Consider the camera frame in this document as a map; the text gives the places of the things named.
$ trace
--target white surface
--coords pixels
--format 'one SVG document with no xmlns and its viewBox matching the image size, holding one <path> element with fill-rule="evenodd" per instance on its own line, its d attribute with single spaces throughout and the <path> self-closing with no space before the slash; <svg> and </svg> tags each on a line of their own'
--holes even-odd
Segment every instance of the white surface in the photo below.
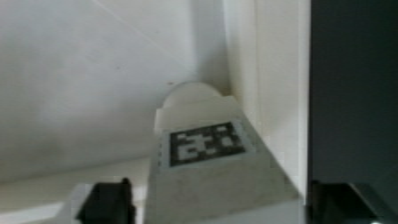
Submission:
<svg viewBox="0 0 398 224">
<path fill-rule="evenodd" d="M 301 223 L 298 191 L 262 145 L 232 97 L 158 109 L 156 128 L 170 131 L 241 121 L 255 153 L 158 172 L 154 154 L 145 207 L 147 224 Z"/>
<path fill-rule="evenodd" d="M 0 185 L 0 223 L 21 224 L 53 217 L 76 184 L 118 182 L 122 177 L 131 180 L 134 205 L 142 209 L 147 175 L 149 159 L 142 158 Z"/>
<path fill-rule="evenodd" d="M 220 93 L 216 89 L 204 83 L 182 83 L 170 91 L 170 94 L 165 98 L 163 107 L 195 103 L 197 101 L 202 101 L 218 96 Z"/>
<path fill-rule="evenodd" d="M 309 0 L 225 0 L 232 93 L 301 195 L 307 181 Z"/>
<path fill-rule="evenodd" d="M 166 92 L 227 92 L 222 1 L 0 2 L 0 182 L 147 155 Z"/>
</svg>

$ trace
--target dark panel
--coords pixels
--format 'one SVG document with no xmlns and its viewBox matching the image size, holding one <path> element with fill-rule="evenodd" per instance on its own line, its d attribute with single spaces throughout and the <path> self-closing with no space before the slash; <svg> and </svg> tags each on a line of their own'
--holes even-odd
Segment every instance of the dark panel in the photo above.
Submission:
<svg viewBox="0 0 398 224">
<path fill-rule="evenodd" d="M 396 0 L 312 0 L 309 121 L 310 180 L 367 183 L 398 211 Z"/>
</svg>

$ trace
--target qr code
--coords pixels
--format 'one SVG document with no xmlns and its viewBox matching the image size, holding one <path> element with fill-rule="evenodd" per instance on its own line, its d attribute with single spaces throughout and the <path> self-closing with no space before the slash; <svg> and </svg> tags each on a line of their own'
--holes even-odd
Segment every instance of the qr code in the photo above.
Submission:
<svg viewBox="0 0 398 224">
<path fill-rule="evenodd" d="M 241 138 L 230 122 L 170 134 L 170 167 L 243 152 Z"/>
</svg>

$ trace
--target white floor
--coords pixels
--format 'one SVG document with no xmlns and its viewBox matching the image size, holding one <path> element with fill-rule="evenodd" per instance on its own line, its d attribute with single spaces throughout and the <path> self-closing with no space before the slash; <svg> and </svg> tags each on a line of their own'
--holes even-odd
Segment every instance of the white floor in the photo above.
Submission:
<svg viewBox="0 0 398 224">
<path fill-rule="evenodd" d="M 0 182 L 147 155 L 191 80 L 229 92 L 220 0 L 3 0 Z"/>
</svg>

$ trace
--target white wall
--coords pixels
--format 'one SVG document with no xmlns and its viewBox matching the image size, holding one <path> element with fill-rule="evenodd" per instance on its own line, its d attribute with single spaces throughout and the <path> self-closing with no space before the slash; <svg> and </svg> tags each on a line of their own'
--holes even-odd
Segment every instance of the white wall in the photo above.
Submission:
<svg viewBox="0 0 398 224">
<path fill-rule="evenodd" d="M 305 194 L 309 0 L 225 0 L 232 93 Z"/>
<path fill-rule="evenodd" d="M 229 91 L 222 1 L 0 1 L 0 182 L 156 147 L 175 84 Z"/>
</svg>

